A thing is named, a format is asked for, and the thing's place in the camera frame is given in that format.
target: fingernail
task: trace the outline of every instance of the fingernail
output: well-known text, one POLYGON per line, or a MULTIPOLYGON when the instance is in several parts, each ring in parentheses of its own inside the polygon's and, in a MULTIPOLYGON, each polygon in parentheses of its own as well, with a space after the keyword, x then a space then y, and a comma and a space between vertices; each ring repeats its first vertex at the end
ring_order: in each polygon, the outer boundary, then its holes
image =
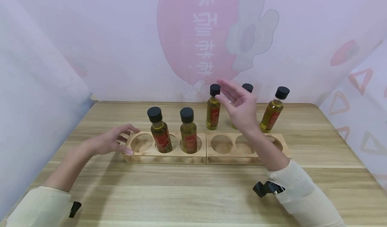
POLYGON ((126 148, 124 153, 127 154, 128 156, 132 156, 133 155, 132 149, 129 149, 129 148, 126 148))

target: red triangle graphic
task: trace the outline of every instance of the red triangle graphic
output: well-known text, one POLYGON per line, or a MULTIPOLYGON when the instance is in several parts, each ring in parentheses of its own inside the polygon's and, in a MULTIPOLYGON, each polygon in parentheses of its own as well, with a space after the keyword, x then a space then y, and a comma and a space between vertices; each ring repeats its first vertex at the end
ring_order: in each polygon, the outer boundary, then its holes
POLYGON ((341 127, 341 128, 337 128, 336 131, 338 133, 345 132, 344 140, 347 141, 348 136, 349 136, 349 126, 344 126, 344 127, 341 127))
POLYGON ((369 68, 369 69, 366 69, 364 71, 359 71, 359 72, 356 72, 356 73, 353 73, 353 74, 349 75, 348 79, 349 79, 349 82, 360 92, 360 94, 364 95, 365 88, 367 87, 367 85, 371 81, 372 74, 374 74, 374 70, 369 68), (356 77, 360 76, 360 75, 362 75, 364 73, 366 73, 365 77, 364 77, 364 80, 362 81, 361 84, 359 84, 357 82, 357 80, 356 80, 356 77))
POLYGON ((334 115, 334 114, 338 114, 338 113, 345 113, 345 112, 347 112, 350 109, 351 109, 351 107, 349 106, 349 102, 348 102, 346 96, 341 91, 337 90, 335 92, 334 97, 333 97, 333 101, 331 103, 331 106, 329 107, 329 115, 334 115), (343 102, 344 108, 341 108, 339 110, 333 111, 333 107, 334 107, 334 105, 336 103, 336 100, 338 98, 343 102))
POLYGON ((360 146, 360 151, 368 153, 370 155, 387 156, 387 149, 369 131, 366 131, 364 133, 364 137, 360 146), (368 142, 369 139, 372 140, 377 150, 367 148, 366 143, 368 142))

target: red bottle label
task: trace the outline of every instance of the red bottle label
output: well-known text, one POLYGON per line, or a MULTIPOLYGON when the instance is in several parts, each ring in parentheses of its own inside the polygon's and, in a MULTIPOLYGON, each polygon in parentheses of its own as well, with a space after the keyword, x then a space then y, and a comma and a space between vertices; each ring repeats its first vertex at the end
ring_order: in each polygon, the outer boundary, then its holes
POLYGON ((272 114, 272 116, 271 116, 271 118, 270 118, 270 120, 269 120, 269 122, 267 124, 266 129, 272 129, 273 128, 273 126, 274 126, 275 122, 277 121, 277 118, 279 117, 280 113, 281 112, 277 112, 277 113, 273 113, 272 114))
POLYGON ((168 145, 171 143, 168 129, 165 130, 165 132, 161 135, 153 135, 153 138, 155 139, 156 146, 160 152, 165 151, 168 145))
POLYGON ((215 108, 211 110, 211 126, 216 126, 218 124, 219 110, 220 108, 215 108))
POLYGON ((184 142, 188 154, 195 153, 198 150, 198 137, 196 133, 190 136, 184 136, 184 142))

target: circular hole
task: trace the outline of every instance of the circular hole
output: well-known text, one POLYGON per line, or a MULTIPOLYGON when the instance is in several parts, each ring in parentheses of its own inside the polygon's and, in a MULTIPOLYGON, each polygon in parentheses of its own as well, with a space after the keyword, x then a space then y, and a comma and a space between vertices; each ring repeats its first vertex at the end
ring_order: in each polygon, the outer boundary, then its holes
POLYGON ((172 144, 172 150, 171 150, 171 151, 173 151, 173 150, 176 148, 176 146, 177 146, 177 139, 176 139, 176 137, 175 137, 174 135, 171 135, 171 134, 170 134, 170 139, 171 139, 171 144, 172 144))
POLYGON ((250 146, 249 142, 243 135, 237 137, 237 139, 235 140, 235 145, 237 149, 243 154, 254 153, 253 147, 250 146))
POLYGON ((217 135, 211 140, 211 147, 219 154, 227 154, 232 149, 232 141, 224 135, 217 135))
POLYGON ((144 152, 148 150, 153 143, 153 137, 150 134, 137 135, 130 143, 130 148, 134 152, 144 152))
MULTIPOLYGON (((197 140, 198 140, 198 150, 197 150, 196 152, 200 151, 200 149, 201 149, 201 147, 202 147, 202 141, 201 141, 201 139, 200 139, 199 137, 197 137, 197 140)), ((184 147, 183 147, 183 141, 182 141, 182 140, 180 141, 180 148, 181 148, 181 150, 182 150, 183 152, 186 153, 186 150, 185 150, 184 147)))
POLYGON ((274 138, 273 136, 270 136, 270 135, 267 135, 266 136, 268 138, 268 140, 270 140, 278 149, 280 149, 280 151, 283 150, 283 146, 281 144, 281 142, 279 140, 277 140, 277 138, 274 138))

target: wooden bottle holder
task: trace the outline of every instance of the wooden bottle holder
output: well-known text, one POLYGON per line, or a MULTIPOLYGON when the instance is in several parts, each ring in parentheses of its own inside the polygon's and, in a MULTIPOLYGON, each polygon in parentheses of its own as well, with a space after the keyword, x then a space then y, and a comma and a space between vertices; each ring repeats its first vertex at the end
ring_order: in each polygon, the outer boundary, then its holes
POLYGON ((167 163, 167 164, 205 164, 206 163, 206 134, 198 133, 198 151, 187 154, 181 145, 181 133, 170 133, 173 150, 161 153, 156 148, 155 139, 151 132, 131 134, 126 147, 134 151, 134 155, 123 154, 127 163, 167 163))
MULTIPOLYGON (((260 157, 241 133, 208 133, 206 164, 262 165, 260 157)), ((290 151, 281 134, 265 134, 288 158, 290 151)))
MULTIPOLYGON (((288 158, 288 146, 281 134, 265 134, 288 158)), ((228 164, 261 165, 260 157, 249 146, 241 133, 198 133, 198 151, 187 154, 182 149, 181 133, 170 133, 173 150, 161 153, 156 148, 151 132, 131 134, 126 147, 133 156, 123 154, 127 163, 167 164, 228 164)))

